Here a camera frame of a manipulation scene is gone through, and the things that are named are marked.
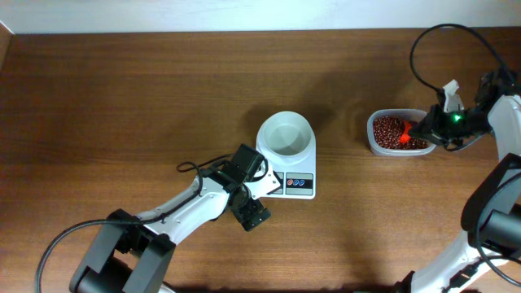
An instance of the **wood grain surface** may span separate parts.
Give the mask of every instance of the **wood grain surface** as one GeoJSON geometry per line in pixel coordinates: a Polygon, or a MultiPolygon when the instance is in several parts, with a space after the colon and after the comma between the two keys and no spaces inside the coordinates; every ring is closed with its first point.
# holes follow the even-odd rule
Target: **wood grain surface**
{"type": "MultiPolygon", "coordinates": [[[[251,233],[229,212],[203,225],[177,247],[165,281],[349,291],[421,269],[457,237],[466,200],[497,164],[491,137],[454,154],[371,154],[371,113],[436,102],[409,70],[421,32],[13,37],[0,75],[0,292],[33,290],[41,254],[65,228],[162,204],[194,177],[176,164],[253,146],[262,122],[284,110],[304,115],[317,136],[316,198],[263,200],[272,217],[251,233]]],[[[521,69],[521,28],[480,32],[521,69]]],[[[497,66],[456,30],[425,38],[417,56],[428,81],[458,80],[469,106],[497,66]]],[[[44,292],[67,291],[97,230],[57,246],[44,292]]],[[[521,278],[518,267],[505,271],[521,278]]],[[[493,273],[472,287],[515,291],[493,273]]]]}
{"type": "Polygon", "coordinates": [[[2,70],[3,60],[7,53],[7,48],[11,42],[12,34],[0,23],[0,71],[2,70]]]}

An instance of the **white wall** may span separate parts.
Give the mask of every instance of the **white wall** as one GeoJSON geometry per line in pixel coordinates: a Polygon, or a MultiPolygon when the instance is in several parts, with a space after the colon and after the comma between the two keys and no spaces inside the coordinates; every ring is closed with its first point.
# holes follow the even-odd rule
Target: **white wall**
{"type": "Polygon", "coordinates": [[[520,26],[519,0],[0,0],[14,33],[520,26]]]}

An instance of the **green led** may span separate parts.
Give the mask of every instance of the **green led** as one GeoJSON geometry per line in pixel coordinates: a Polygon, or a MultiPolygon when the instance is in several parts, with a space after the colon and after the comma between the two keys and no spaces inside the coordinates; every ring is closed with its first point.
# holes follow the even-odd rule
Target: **green led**
{"type": "Polygon", "coordinates": [[[461,115],[459,115],[459,114],[454,114],[454,115],[453,115],[453,121],[454,121],[454,123],[457,123],[457,122],[460,121],[462,118],[463,118],[463,116],[461,116],[461,115]]]}

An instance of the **red beans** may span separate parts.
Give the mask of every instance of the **red beans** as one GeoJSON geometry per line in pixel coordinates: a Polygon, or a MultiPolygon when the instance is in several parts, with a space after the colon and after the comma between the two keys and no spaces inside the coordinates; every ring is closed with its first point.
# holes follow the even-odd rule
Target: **red beans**
{"type": "MultiPolygon", "coordinates": [[[[400,137],[405,125],[400,117],[380,117],[373,122],[374,140],[379,146],[393,150],[417,150],[428,148],[429,144],[423,140],[411,138],[407,143],[401,143],[400,137]]],[[[412,126],[418,122],[410,121],[412,126]]]]}

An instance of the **white bowl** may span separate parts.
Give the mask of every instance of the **white bowl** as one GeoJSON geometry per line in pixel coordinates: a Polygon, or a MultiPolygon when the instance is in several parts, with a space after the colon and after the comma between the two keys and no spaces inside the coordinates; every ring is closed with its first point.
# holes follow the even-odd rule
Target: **white bowl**
{"type": "Polygon", "coordinates": [[[371,145],[371,151],[375,155],[385,155],[385,156],[412,156],[412,155],[426,155],[430,153],[436,147],[435,144],[429,142],[429,146],[425,149],[421,150],[392,150],[379,146],[378,143],[374,140],[374,132],[373,132],[373,122],[375,119],[384,116],[397,116],[403,118],[408,121],[416,121],[419,122],[423,119],[427,113],[422,110],[416,109],[387,109],[376,111],[369,117],[367,121],[367,137],[369,139],[369,144],[371,145]]]}

